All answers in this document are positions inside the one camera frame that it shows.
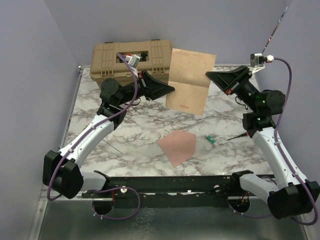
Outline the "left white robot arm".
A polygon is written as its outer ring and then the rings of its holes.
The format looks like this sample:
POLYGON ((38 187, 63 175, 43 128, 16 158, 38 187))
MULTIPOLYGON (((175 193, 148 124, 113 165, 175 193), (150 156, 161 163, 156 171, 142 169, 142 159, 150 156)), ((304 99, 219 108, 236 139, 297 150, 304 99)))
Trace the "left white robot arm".
POLYGON ((101 105, 89 125, 71 143, 44 156, 42 182, 49 190, 68 199, 81 191, 94 191, 106 197, 111 190, 108 177, 100 172, 83 172, 81 167, 94 148, 124 120, 130 105, 137 99, 156 100, 175 91, 173 86, 154 79, 143 70, 122 86, 116 79, 105 79, 100 87, 101 105))

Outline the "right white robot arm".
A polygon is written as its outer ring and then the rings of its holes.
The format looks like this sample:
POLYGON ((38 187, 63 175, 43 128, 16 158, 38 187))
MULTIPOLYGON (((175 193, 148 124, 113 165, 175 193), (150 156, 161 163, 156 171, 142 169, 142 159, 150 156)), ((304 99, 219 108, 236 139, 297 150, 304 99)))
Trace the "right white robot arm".
POLYGON ((208 71, 205 75, 226 95, 235 94, 251 109, 243 114, 243 128, 264 154, 276 181, 269 183, 249 170, 235 172, 230 191, 236 196, 244 192, 254 194, 267 203, 271 214, 279 220, 313 211, 320 186, 299 170, 272 119, 283 112, 285 94, 279 90, 259 91, 250 83, 253 74, 244 65, 230 71, 208 71))

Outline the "green white glue stick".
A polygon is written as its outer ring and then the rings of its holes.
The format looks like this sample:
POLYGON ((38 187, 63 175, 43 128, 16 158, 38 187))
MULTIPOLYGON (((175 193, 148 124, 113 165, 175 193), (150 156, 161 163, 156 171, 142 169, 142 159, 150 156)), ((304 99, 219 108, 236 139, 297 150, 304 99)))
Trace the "green white glue stick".
POLYGON ((211 135, 207 135, 206 139, 213 145, 216 146, 217 145, 217 141, 211 136, 211 135))

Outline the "tan paper letter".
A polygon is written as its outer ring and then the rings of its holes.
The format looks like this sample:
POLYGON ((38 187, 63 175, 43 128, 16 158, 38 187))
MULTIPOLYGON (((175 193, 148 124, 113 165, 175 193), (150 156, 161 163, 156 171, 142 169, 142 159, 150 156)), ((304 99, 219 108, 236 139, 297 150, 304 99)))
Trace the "tan paper letter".
POLYGON ((168 84, 175 90, 166 95, 166 107, 188 114, 203 115, 211 83, 206 72, 213 70, 215 61, 215 54, 174 48, 168 84))

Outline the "pink paper envelope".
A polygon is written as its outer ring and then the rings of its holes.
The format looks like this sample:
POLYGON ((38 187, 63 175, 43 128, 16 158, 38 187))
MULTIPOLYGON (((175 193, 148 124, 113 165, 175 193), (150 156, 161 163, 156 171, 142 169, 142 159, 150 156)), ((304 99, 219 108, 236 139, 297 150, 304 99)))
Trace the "pink paper envelope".
POLYGON ((175 130, 156 142, 174 168, 193 157, 196 151, 196 135, 190 132, 175 130))

